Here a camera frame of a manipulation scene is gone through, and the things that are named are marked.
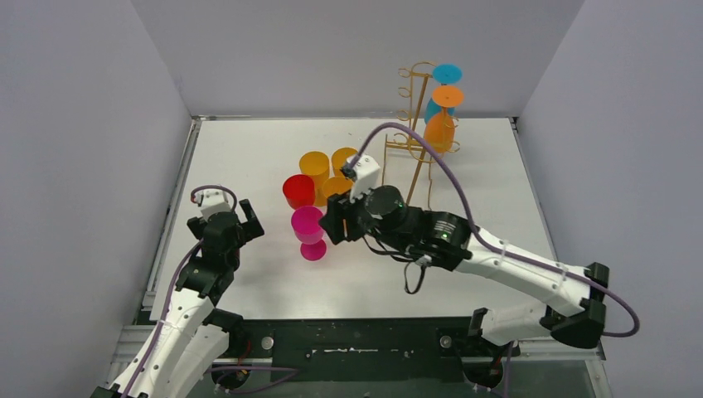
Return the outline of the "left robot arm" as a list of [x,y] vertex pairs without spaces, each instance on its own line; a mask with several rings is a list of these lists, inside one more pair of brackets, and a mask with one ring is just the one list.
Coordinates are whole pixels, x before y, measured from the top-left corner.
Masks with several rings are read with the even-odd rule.
[[242,317],[217,303],[240,267],[240,249],[264,229],[246,199],[240,221],[225,198],[198,200],[201,216],[187,222],[196,245],[187,252],[169,284],[156,326],[127,368],[94,397],[185,397],[221,354],[240,355]]

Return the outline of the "yellow wine glass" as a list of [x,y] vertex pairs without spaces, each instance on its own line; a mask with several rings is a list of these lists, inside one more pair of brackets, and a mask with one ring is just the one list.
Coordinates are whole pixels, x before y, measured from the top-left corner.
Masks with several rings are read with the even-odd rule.
[[347,163],[349,157],[357,154],[355,148],[343,147],[336,150],[331,156],[332,171],[335,177],[344,177],[342,167]]
[[346,177],[330,177],[322,185],[322,195],[328,199],[335,194],[343,194],[353,187],[354,182]]
[[322,186],[330,177],[330,159],[319,151],[305,153],[298,162],[300,172],[309,176],[314,183],[315,202],[317,207],[326,206],[327,199],[322,194]]

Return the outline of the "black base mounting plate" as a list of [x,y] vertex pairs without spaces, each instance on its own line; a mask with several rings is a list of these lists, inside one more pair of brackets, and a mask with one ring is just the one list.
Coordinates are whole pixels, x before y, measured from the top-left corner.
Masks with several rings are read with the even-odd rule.
[[295,381],[470,380],[494,387],[520,351],[494,345],[469,317],[244,320],[223,358],[268,360]]

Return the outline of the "orange plastic wine glass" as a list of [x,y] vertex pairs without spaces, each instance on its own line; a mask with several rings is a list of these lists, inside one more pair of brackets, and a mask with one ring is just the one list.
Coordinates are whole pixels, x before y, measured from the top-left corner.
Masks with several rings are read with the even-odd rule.
[[449,152],[453,146],[458,123],[453,112],[463,98],[463,92],[453,85],[441,85],[432,93],[424,117],[424,139],[437,153]]

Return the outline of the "yellow wine glass front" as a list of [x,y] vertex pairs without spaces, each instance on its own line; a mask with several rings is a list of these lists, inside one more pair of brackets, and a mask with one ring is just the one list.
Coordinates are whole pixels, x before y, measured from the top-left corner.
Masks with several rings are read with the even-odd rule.
[[322,186],[330,177],[330,159],[319,151],[305,153],[298,162],[300,172],[309,176],[314,183],[315,202],[317,207],[326,206],[327,199],[322,194]]

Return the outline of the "pink plastic wine glass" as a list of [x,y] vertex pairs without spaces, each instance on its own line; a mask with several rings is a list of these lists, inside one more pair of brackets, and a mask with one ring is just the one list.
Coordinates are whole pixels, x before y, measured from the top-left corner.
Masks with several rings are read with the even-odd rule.
[[315,206],[302,206],[291,216],[293,233],[300,242],[300,254],[308,261],[317,261],[327,253],[325,231],[319,225],[322,211]]

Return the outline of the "red plastic wine glass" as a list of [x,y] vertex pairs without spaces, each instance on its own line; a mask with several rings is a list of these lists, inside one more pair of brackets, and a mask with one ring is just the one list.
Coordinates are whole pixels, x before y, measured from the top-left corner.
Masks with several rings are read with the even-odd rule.
[[312,206],[316,200],[314,181],[305,174],[296,174],[287,178],[282,186],[282,192],[286,202],[294,210]]

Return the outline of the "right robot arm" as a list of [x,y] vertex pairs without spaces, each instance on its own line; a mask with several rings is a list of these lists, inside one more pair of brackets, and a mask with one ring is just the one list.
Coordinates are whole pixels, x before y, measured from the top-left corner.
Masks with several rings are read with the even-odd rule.
[[473,312],[467,343],[478,355],[533,337],[592,349],[604,334],[605,265],[558,265],[484,228],[472,231],[461,216],[407,206],[392,186],[375,188],[362,199],[333,195],[319,225],[335,245],[370,236],[422,270],[474,274],[530,296],[512,308]]

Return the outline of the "blue plastic wine glass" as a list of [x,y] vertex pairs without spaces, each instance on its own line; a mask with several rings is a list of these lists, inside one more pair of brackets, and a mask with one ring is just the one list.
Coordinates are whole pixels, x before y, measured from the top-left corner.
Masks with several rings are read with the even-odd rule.
[[447,114],[454,115],[455,108],[464,101],[464,93],[456,86],[463,78],[463,72],[458,66],[438,65],[434,68],[432,77],[439,85],[433,90],[425,107],[425,123],[444,110]]

